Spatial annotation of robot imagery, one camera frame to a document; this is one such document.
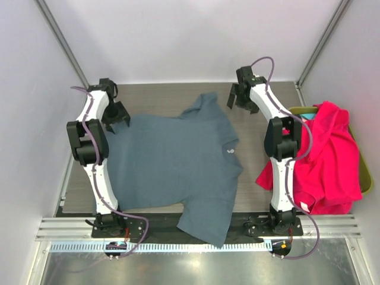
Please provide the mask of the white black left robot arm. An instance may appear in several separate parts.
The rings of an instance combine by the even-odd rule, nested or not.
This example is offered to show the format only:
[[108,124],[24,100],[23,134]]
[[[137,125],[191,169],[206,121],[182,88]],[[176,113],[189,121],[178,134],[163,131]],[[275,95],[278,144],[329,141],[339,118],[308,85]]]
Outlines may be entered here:
[[72,156],[84,168],[95,197],[95,219],[86,223],[93,227],[94,236],[119,236],[126,231],[126,225],[110,184],[107,170],[110,149],[105,131],[114,133],[112,126],[121,122],[129,126],[131,117],[124,105],[115,100],[118,86],[109,78],[101,78],[98,84],[87,88],[73,86],[73,89],[87,96],[78,118],[66,125]]

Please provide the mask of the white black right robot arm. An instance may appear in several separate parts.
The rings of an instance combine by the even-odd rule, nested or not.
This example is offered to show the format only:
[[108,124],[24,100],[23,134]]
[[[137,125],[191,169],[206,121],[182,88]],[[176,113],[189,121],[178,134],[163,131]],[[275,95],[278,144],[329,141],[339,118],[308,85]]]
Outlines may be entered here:
[[296,222],[293,171],[301,147],[302,123],[275,97],[268,80],[255,75],[250,66],[237,69],[236,75],[227,106],[250,113],[261,111],[268,122],[264,150],[273,170],[273,193],[264,226],[272,235],[285,235]]

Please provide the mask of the blue-grey t shirt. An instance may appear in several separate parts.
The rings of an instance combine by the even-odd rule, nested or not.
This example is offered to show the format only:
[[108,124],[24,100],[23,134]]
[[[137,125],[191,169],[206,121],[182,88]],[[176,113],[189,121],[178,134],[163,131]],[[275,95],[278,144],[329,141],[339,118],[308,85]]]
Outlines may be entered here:
[[179,116],[139,114],[107,133],[107,169],[123,211],[181,203],[187,220],[232,216],[242,165],[238,136],[205,93]]

